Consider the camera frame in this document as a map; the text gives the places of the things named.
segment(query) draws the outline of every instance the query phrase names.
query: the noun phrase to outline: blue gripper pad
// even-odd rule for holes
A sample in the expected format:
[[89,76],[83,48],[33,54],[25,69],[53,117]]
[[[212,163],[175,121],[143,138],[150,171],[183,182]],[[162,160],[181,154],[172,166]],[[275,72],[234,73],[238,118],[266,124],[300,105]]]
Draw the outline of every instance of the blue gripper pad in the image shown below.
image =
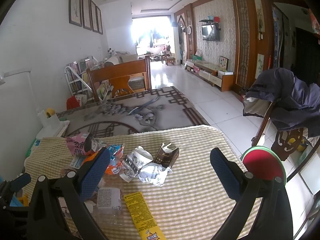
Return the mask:
[[96,159],[80,183],[79,197],[85,201],[92,197],[111,159],[111,152],[106,148]]
[[238,201],[240,199],[240,182],[228,165],[227,158],[215,148],[210,152],[210,163],[222,183],[228,197]]

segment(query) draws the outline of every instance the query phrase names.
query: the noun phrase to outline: dark door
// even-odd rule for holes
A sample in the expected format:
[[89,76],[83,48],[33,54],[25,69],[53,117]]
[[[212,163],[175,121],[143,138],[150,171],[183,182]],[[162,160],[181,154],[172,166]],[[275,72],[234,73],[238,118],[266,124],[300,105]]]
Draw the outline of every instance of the dark door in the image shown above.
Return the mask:
[[320,72],[319,39],[313,33],[296,28],[297,52],[293,73],[307,84],[316,83]]

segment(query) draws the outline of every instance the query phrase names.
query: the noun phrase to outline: yellow wrapper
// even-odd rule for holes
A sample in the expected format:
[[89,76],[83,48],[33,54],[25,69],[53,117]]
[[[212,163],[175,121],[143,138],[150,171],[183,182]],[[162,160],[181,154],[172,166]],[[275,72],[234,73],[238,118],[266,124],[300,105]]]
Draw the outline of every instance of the yellow wrapper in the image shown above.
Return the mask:
[[152,217],[141,191],[125,195],[124,201],[142,240],[167,240]]

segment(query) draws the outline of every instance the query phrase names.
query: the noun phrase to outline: television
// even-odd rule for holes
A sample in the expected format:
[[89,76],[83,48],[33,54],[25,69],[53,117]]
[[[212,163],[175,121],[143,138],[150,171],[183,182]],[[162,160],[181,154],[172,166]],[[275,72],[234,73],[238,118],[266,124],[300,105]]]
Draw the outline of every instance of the television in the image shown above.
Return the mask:
[[219,23],[202,25],[202,40],[220,41]]

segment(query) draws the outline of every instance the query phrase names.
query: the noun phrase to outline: cable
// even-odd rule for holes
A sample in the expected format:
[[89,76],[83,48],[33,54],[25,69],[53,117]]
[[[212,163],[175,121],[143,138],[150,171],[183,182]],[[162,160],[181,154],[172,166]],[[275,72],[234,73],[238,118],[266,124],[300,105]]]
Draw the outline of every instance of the cable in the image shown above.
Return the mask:
[[205,54],[206,54],[207,56],[209,56],[209,55],[210,55],[209,41],[205,41],[204,49],[205,49]]

